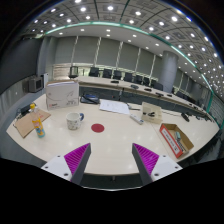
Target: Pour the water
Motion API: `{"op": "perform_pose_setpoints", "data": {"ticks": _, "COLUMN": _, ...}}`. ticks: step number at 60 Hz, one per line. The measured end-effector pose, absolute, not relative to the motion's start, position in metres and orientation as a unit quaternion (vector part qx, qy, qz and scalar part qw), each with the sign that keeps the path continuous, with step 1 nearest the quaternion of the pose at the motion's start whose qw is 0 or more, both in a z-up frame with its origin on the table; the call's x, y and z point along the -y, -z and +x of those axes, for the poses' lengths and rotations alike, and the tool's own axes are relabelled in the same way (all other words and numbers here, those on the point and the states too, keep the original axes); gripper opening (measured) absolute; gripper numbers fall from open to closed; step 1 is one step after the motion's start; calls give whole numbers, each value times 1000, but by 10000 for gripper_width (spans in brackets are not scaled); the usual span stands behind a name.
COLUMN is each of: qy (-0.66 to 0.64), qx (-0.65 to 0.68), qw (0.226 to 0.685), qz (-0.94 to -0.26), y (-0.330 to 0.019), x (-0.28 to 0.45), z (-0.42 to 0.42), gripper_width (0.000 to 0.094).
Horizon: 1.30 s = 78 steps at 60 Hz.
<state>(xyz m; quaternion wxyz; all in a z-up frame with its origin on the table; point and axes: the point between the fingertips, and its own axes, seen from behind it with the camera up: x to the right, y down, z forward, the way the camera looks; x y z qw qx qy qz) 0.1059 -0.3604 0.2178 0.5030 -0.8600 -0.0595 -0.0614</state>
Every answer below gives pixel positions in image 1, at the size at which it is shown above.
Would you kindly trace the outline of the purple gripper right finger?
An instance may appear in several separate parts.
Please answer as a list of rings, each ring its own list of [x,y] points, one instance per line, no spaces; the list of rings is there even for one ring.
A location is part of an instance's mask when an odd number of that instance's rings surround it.
[[[150,184],[152,182],[151,173],[159,159],[159,155],[136,143],[132,144],[132,154],[142,183],[144,185]]]

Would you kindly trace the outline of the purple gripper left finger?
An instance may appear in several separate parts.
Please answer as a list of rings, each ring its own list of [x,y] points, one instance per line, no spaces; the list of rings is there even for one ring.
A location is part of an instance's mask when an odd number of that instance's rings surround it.
[[[83,178],[86,164],[91,154],[91,144],[87,143],[77,149],[69,152],[64,156],[64,159],[71,171],[71,182],[79,185]]]

